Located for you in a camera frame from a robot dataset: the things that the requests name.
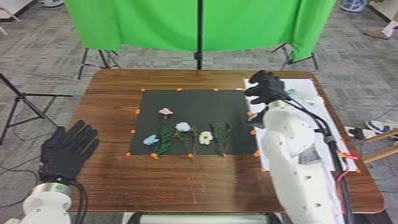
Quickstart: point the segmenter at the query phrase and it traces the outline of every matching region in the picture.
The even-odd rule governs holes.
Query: robotic hand
[[[253,104],[265,103],[267,109],[254,118],[256,127],[267,128],[262,145],[270,159],[270,176],[281,205],[293,223],[341,223],[336,216],[327,188],[322,161],[299,163],[301,154],[315,147],[315,130],[302,119],[302,111],[292,104],[285,83],[270,72],[260,71],[251,80],[258,84],[246,95],[258,96]]]
[[[52,138],[41,145],[41,169],[43,182],[63,182],[70,184],[84,167],[86,160],[100,145],[98,131],[80,120],[66,132],[59,127]]]
[[[80,120],[70,131],[57,127],[52,138],[41,145],[39,178],[43,184],[34,188],[23,202],[25,219],[11,219],[6,224],[70,224],[68,209],[71,207],[70,185],[82,187],[77,176],[86,160],[100,145],[98,131]]]

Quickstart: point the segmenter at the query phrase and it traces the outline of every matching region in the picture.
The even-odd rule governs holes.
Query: floor
[[[73,94],[73,98],[57,100],[50,117],[66,125],[73,116],[80,97],[96,68],[87,68],[84,79],[77,80],[77,70],[84,47],[73,28],[66,8],[50,10],[34,5],[22,15],[23,23],[2,23],[9,36],[0,35],[0,72],[25,92]],[[366,10],[347,14],[336,8],[318,41],[317,56],[320,70],[313,71],[311,62],[290,66],[290,70],[313,71],[338,110],[343,124],[365,126],[398,104],[398,34],[391,41],[375,40],[361,34],[368,27],[382,27],[386,22]],[[279,70],[283,53],[272,54],[272,48],[235,52],[206,53],[206,69]],[[100,63],[93,52],[89,61]],[[118,62],[123,68],[194,69],[192,53],[125,47]],[[13,104],[13,92],[0,86],[0,126],[6,123]],[[34,98],[45,105],[47,99]],[[32,115],[25,107],[18,108],[16,120]],[[382,120],[398,121],[398,108]],[[39,155],[39,145],[54,127],[45,121],[18,126],[9,132],[0,146],[0,165],[13,167]],[[373,144],[357,142],[363,154],[375,152],[393,141]],[[39,161],[32,160],[20,168],[38,170]],[[398,223],[398,155],[368,166],[386,198],[386,211]],[[6,173],[0,176],[0,206],[18,201],[34,186],[34,177],[27,173]],[[0,223],[11,217],[22,217],[22,205],[0,209]],[[86,223],[119,223],[121,214],[96,213]]]

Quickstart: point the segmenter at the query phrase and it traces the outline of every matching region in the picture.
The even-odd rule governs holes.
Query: green backdrop
[[[86,47],[196,51],[198,0],[66,0]],[[290,43],[311,55],[334,0],[205,0],[205,51]]]

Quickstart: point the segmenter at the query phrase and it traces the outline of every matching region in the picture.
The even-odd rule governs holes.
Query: white robot
[[[336,216],[331,203],[331,191],[327,190],[327,172],[322,161],[311,164],[299,164],[297,162],[297,156],[315,144],[315,130],[301,117],[301,113],[304,113],[306,110],[288,101],[290,97],[283,90],[285,84],[270,73],[260,71],[253,76],[251,83],[258,83],[258,86],[246,91],[249,96],[258,96],[256,102],[253,103],[267,103],[269,105],[267,111],[262,113],[263,117],[260,117],[263,126],[267,127],[267,135],[262,144],[270,159],[270,176],[278,197],[292,222],[295,224],[354,224],[350,207],[345,208],[345,221],[341,219],[341,214]],[[68,213],[71,207],[71,189],[68,185],[71,182],[68,181],[77,179],[84,161],[89,159],[98,146],[98,139],[96,131],[91,127],[87,130],[82,121],[68,133],[63,130],[57,132],[52,137],[55,143],[50,139],[50,142],[43,144],[43,153],[48,154],[48,156],[45,155],[43,157],[45,168],[41,169],[41,179],[45,183],[36,186],[32,195],[23,202],[27,216],[22,221],[13,219],[6,224],[71,224]],[[61,142],[68,142],[63,141],[63,139],[68,139],[70,142],[75,143],[64,143],[63,145]],[[80,162],[75,172],[68,173],[68,169],[63,170],[63,168],[57,168],[57,170],[54,170],[54,167],[47,166],[47,163],[48,161],[50,163],[63,163],[57,150],[63,148],[61,151],[71,152],[71,145],[79,147],[79,154],[84,158],[79,159]],[[173,221],[169,220],[167,222],[167,218],[162,218],[162,221],[157,223],[178,224],[198,222],[182,221],[174,217]]]

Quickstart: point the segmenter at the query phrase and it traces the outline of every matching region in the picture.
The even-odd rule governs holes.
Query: metal stand
[[[16,86],[13,85],[13,83],[9,82],[4,74],[0,73],[0,80],[6,84],[6,86],[9,87],[9,89],[13,90],[16,97],[15,97],[15,104],[13,104],[13,108],[11,108],[11,113],[9,113],[9,118],[7,118],[7,122],[6,122],[6,126],[4,126],[4,132],[2,132],[2,137],[0,137],[0,145],[4,144],[4,138],[6,138],[6,134],[7,134],[7,130],[11,127],[25,124],[27,122],[38,120],[38,119],[47,119],[50,121],[50,123],[54,124],[54,126],[57,126],[54,120],[50,119],[50,117],[47,116],[47,111],[50,109],[50,106],[54,104],[54,100],[57,97],[71,97],[71,95],[55,95],[55,94],[32,94],[32,93],[22,93],[20,90],[16,89]],[[47,105],[45,110],[41,111],[39,108],[36,107],[34,103],[31,102],[31,100],[27,99],[27,96],[43,96],[43,97],[52,97],[52,101]],[[18,107],[18,103],[25,103],[29,108],[32,109],[34,113],[36,113],[36,117],[29,118],[27,120],[16,122],[11,124],[13,121],[13,117],[15,117],[15,113],[16,113],[16,107]]]
[[[198,70],[203,70],[203,2],[205,0],[198,0],[198,52],[194,54]]]
[[[306,61],[308,59],[313,59],[315,70],[320,70],[320,67],[318,67],[318,61],[317,61],[317,57],[315,57],[315,53],[311,53],[311,56],[309,56],[308,58],[304,58],[302,60],[295,61],[295,60],[293,60],[293,57],[292,57],[292,56],[293,56],[293,51],[288,53],[286,43],[279,45],[279,47],[272,50],[272,53],[276,53],[276,51],[278,51],[279,49],[283,49],[285,57],[286,57],[286,61],[285,61],[281,70],[285,70],[286,65],[293,65],[293,64],[297,64],[299,62]]]
[[[114,54],[114,55],[118,56],[116,51],[98,50],[98,54],[100,54],[100,57],[102,57],[102,60],[103,60],[103,66],[94,65],[94,64],[91,64],[91,63],[86,63],[89,50],[91,50],[89,48],[86,48],[86,50],[84,50],[84,59],[82,59],[82,64],[80,64],[80,69],[79,69],[79,80],[80,80],[80,78],[82,78],[84,67],[86,67],[86,66],[94,66],[94,67],[98,67],[98,68],[102,68],[102,69],[110,69],[110,68],[114,68],[114,67],[121,68],[121,66],[119,66],[119,64],[118,64],[118,62],[116,62],[114,56],[110,55],[110,54]]]

